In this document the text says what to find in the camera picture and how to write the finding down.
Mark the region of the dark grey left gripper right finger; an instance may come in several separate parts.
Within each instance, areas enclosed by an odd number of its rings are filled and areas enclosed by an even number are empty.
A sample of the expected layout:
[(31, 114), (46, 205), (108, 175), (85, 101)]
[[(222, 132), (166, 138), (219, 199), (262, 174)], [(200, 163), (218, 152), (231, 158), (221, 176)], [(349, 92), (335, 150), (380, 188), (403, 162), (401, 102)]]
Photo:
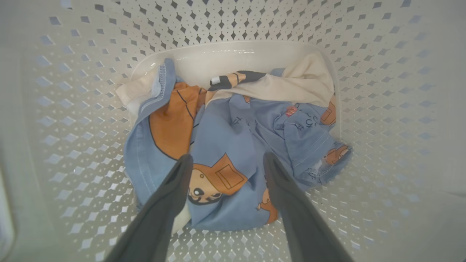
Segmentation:
[(353, 262), (343, 244), (272, 152), (264, 155), (271, 203), (281, 214), (292, 262)]

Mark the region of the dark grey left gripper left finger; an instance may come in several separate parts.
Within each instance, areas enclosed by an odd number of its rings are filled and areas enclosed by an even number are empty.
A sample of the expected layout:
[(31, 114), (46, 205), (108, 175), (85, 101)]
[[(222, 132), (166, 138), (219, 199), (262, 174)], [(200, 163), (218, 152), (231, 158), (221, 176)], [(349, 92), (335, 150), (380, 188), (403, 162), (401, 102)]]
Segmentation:
[(187, 200), (192, 170), (192, 156), (183, 155), (104, 262), (165, 262), (174, 220)]

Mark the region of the blue bear print cream garment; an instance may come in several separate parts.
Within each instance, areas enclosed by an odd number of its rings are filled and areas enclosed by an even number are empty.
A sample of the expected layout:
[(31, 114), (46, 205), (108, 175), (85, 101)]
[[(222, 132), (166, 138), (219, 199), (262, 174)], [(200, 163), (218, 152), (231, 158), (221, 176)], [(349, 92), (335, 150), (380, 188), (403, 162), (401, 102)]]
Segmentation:
[(308, 103), (325, 109), (322, 124), (336, 124), (333, 79), (319, 53), (270, 73), (238, 70), (217, 76), (207, 90), (182, 81), (173, 60), (166, 59), (118, 95), (138, 113), (124, 158), (140, 206), (181, 156), (193, 158), (187, 200), (172, 234), (186, 225), (248, 230), (280, 217), (267, 187), (262, 162), (267, 152), (255, 145), (251, 99)]

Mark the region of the cream perforated laundry basket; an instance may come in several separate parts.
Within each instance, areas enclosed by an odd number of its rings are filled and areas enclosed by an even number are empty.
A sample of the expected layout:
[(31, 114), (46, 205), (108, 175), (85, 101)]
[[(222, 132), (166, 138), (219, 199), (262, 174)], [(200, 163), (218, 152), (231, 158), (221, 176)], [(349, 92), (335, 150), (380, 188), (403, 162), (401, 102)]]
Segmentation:
[(135, 217), (116, 93), (314, 50), (351, 162), (308, 197), (355, 262), (466, 262), (466, 0), (0, 0), (0, 262), (103, 262)]

